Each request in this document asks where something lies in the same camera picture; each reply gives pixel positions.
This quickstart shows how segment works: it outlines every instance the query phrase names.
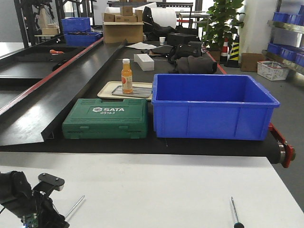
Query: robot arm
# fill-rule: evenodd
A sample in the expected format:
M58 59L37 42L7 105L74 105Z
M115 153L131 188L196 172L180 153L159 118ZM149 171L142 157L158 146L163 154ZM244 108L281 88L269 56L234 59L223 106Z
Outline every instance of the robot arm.
M0 204L21 219L26 228L68 228L65 217L56 212L49 197L62 190L65 181L43 173L33 189L23 172L0 173Z

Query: green toolbox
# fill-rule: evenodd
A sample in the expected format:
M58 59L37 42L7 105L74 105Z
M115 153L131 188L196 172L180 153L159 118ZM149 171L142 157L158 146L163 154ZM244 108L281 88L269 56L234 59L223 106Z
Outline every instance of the green toolbox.
M62 123L62 131L66 139L145 138L148 132L147 100L78 99Z

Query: bottle label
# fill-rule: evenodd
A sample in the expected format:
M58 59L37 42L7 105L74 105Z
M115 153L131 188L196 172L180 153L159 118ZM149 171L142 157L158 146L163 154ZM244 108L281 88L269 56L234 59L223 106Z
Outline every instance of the bottle label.
M122 76L123 91L132 90L132 77L131 76Z

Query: sata logo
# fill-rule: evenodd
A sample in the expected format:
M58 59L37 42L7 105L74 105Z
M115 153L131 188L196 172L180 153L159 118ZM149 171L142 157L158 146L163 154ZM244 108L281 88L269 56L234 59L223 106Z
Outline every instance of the sata logo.
M99 113L99 112L124 112L124 108L101 108L101 107L96 107L96 108L93 108L92 110L93 112L95 113Z
M124 108L104 108L105 112L124 112Z
M95 112L95 113L101 112L102 110L103 110L103 108L101 108L101 107L93 108L93 112Z

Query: blue plastic bin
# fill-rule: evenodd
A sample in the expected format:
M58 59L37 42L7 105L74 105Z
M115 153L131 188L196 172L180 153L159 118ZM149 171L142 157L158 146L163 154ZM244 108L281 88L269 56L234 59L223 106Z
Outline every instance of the blue plastic bin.
M295 63L304 67L304 54L296 54Z
M289 61L295 61L295 58L296 58L296 54L297 53L304 53L304 49L301 49L301 48L295 48L295 47L292 47L292 48L281 48L281 57L284 58L284 59L287 59Z
M73 47L87 47L101 38L99 32L88 32L89 35L65 34L66 44Z
M280 105L246 75L157 74L152 91L161 138L264 140Z
M267 51L279 55L281 53L281 47L282 45L269 43Z
M287 19L287 23L294 24L296 18L296 14L289 14L289 17Z
M67 18L62 19L63 33L90 32L90 18Z
M295 25L303 26L304 25L304 15L296 15L294 22L295 22L294 23Z
M289 14L287 14L287 13L275 12L273 21L287 22L288 17L289 17Z

